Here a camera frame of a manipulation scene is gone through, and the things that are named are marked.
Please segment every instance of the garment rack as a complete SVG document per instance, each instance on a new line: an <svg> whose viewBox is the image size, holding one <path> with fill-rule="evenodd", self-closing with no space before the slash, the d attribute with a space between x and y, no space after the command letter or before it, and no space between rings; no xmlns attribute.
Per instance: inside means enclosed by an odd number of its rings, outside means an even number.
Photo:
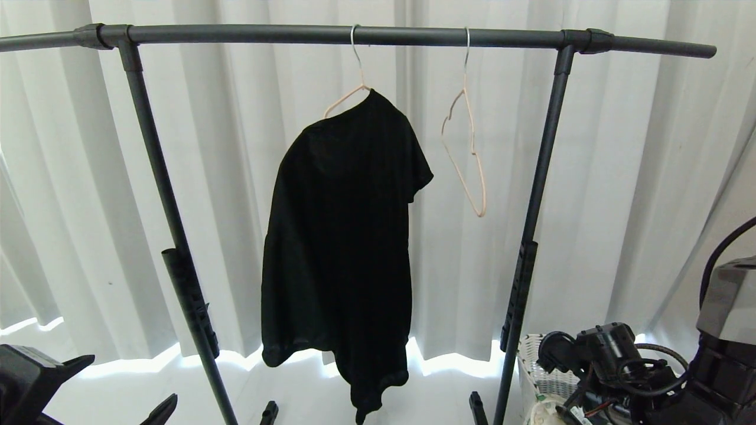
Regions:
<svg viewBox="0 0 756 425"><path fill-rule="evenodd" d="M138 46L142 44L170 43L286 43L331 44L352 43L350 26L317 25L104 25L92 23L73 31L33 34L0 38L0 52L40 48L81 46L99 50L117 48L129 82L139 126L147 148L163 209L168 219L175 247L163 251L176 296L189 325L194 344L227 425L237 425L234 410L225 391L215 358L218 357L218 340L212 330L194 262L189 250L184 226L173 194L166 161L160 147L155 119L144 84ZM359 45L423 45L466 46L467 32L462 28L397 28L360 26L355 31L355 44ZM503 425L507 401L516 362L517 344L522 332L522 320L528 302L531 277L535 266L538 244L535 228L541 199L544 195L556 127L565 97L567 78L576 53L597 54L606 51L632 51L650 54L669 54L685 57L713 57L717 48L687 42L614 36L600 29L564 29L562 31L532 31L521 29L470 29L469 45L498 48L552 48L557 50L554 79L549 106L546 112L541 149L535 167L533 186L525 216L525 227L517 257L510 303L501 332L500 348L505 351L494 425ZM475 425L488 425L483 403L477 392L469 397ZM261 424L272 425L278 413L275 402L269 402Z"/></svg>

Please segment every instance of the white wicker basket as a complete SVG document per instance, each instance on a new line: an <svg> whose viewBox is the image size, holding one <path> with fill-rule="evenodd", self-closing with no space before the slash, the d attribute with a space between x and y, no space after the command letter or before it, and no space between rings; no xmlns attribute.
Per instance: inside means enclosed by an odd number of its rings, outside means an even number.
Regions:
<svg viewBox="0 0 756 425"><path fill-rule="evenodd" d="M542 333L525 335L520 340L517 350L522 409L526 423L530 418L531 409L537 402L548 396L567 399L578 388L579 379L572 372L564 374L555 369L547 374L538 365L538 347L543 338Z"/></svg>

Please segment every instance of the clothes hanger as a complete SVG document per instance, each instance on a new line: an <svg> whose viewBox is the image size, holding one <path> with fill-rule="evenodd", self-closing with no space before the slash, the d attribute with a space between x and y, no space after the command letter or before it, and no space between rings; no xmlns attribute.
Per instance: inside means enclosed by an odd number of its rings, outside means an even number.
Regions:
<svg viewBox="0 0 756 425"><path fill-rule="evenodd" d="M449 159L451 160L451 163L454 164L454 169L457 170L457 175L460 177L460 181L462 182L462 187L465 190L465 194L467 195L467 200L470 201L470 205L472 205L472 209L475 210L475 214L478 217L485 216L485 177L483 176L483 165L480 163L480 156L478 155L478 152L475 149L475 122L473 120L473 110L470 109L470 101L467 97L467 59L470 56L470 30L465 26L465 30L467 31L467 53L465 54L465 76L464 76L464 82L462 85L462 90L460 91L460 94L458 94L454 101L451 102L451 107L449 108L449 114L444 118L444 122L441 124L441 143L444 144L444 148L446 149L446 153L449 154ZM449 150L449 146L446 144L446 141L444 140L444 130L446 129L446 123L451 120L451 113L454 111L454 105L457 104L457 101L460 100L461 97L465 97L465 105L467 106L467 117L469 119L469 125L470 125L470 153L475 157L476 161L478 162L478 173L480 174L480 186L482 189L482 205L481 208L478 209L478 207L475 205L475 201L473 201L473 196L470 194L469 189L467 188L467 183L465 183L464 177L462 177L462 172L460 171L460 167L457 165L457 161L454 160L454 157L451 156L451 150Z"/></svg>
<svg viewBox="0 0 756 425"><path fill-rule="evenodd" d="M361 84L357 86L354 90L344 95L343 98L340 98L338 101L336 101L335 104L332 104L331 106L326 109L326 112L323 114L323 119L326 119L328 117L328 114L331 113L331 111L339 106L343 101L349 99L350 96L352 96L354 93L359 92L360 90L370 90L370 87L365 85L365 74L362 72L362 60L360 60L360 55L357 54L357 47L355 47L355 28L360 26L358 23L355 25L352 25L352 33L350 35L352 39L352 50L355 51L355 57L357 58L357 63L360 65L360 82Z"/></svg>

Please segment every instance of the metal hook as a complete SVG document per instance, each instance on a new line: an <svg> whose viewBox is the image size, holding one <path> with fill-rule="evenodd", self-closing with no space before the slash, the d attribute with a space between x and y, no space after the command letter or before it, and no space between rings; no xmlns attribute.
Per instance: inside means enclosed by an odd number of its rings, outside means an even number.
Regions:
<svg viewBox="0 0 756 425"><path fill-rule="evenodd" d="M360 64L360 72L362 72L362 60L360 60L360 55L357 54L357 46L355 46L355 28L357 28L358 26L360 26L359 23L352 25L352 33L350 34L350 38L352 39L352 50L355 51L357 63Z"/></svg>
<svg viewBox="0 0 756 425"><path fill-rule="evenodd" d="M470 28L465 26L467 31L467 53L465 53L465 73L467 73L467 59L470 57Z"/></svg>

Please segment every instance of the shirt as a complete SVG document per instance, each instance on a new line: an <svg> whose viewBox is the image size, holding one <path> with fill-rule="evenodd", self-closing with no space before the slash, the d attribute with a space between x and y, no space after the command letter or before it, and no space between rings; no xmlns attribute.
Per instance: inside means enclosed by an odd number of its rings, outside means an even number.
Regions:
<svg viewBox="0 0 756 425"><path fill-rule="evenodd" d="M262 358L333 351L357 423L407 382L407 204L433 174L407 117L370 90L310 125L281 162L262 266Z"/></svg>

